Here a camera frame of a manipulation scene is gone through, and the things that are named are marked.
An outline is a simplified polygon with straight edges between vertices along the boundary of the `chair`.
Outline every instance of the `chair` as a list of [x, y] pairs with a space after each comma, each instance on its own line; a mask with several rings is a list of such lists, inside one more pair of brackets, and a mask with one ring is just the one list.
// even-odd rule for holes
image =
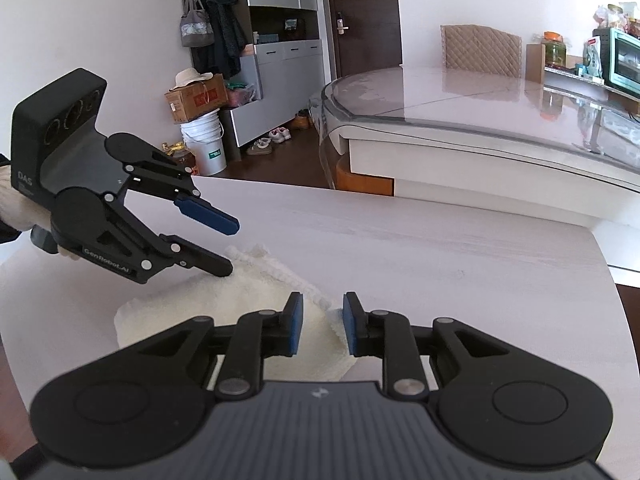
[[446, 68], [520, 78], [522, 38], [481, 25], [441, 25]]

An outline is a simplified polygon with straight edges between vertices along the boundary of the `coat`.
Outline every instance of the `coat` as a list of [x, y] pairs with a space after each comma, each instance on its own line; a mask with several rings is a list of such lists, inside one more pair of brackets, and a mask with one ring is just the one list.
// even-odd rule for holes
[[233, 6], [238, 0], [200, 0], [209, 13], [215, 41], [194, 49], [194, 68], [200, 72], [222, 74], [229, 79], [240, 72], [240, 55], [247, 46], [246, 36]]

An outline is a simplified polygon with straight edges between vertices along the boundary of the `door handle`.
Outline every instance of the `door handle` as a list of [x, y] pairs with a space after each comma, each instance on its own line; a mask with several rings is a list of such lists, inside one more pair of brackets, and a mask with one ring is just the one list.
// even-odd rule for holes
[[336, 23], [337, 23], [338, 34], [344, 34], [345, 30], [349, 30], [349, 27], [345, 27], [344, 25], [344, 19], [342, 18], [341, 12], [337, 13]]

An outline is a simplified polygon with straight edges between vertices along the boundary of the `clear plastic table cover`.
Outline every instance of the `clear plastic table cover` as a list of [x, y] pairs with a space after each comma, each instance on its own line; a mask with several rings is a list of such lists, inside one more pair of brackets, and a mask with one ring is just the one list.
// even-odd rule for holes
[[611, 102], [524, 79], [427, 67], [351, 75], [312, 99], [325, 175], [334, 186], [338, 158], [329, 134], [344, 124], [401, 137], [429, 138], [429, 129], [500, 137], [595, 158], [640, 174], [640, 122]]

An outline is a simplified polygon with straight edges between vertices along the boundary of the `microwave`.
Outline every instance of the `microwave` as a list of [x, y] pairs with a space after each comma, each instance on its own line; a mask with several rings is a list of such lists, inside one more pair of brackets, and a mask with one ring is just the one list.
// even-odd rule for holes
[[602, 78], [614, 88], [640, 96], [640, 40], [617, 28], [597, 28]]

